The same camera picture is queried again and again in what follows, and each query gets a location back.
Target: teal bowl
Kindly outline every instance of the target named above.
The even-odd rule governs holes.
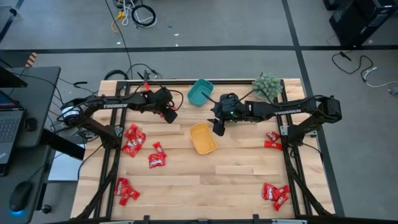
[[[211,82],[199,79],[188,93],[189,102],[197,107],[203,106],[207,99],[202,93],[210,96],[213,88],[214,86]]]

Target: computer mouse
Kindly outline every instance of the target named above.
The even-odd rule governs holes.
[[[33,183],[30,181],[23,181],[15,187],[10,198],[10,209],[13,212],[19,212],[26,207],[32,188]]]

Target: yellow bowl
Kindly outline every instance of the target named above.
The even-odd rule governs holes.
[[[189,129],[189,134],[199,154],[207,154],[217,148],[217,143],[207,124],[200,123],[192,126]]]

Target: green plush toy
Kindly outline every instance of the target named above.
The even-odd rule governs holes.
[[[280,80],[272,76],[270,73],[261,73],[260,77],[253,82],[253,89],[262,90],[255,91],[254,95],[260,100],[267,100],[267,94],[269,100],[275,99],[279,94],[282,93],[282,86]]]

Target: laptop keyboard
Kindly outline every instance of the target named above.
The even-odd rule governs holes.
[[[18,129],[19,118],[0,119],[0,142],[10,142]]]

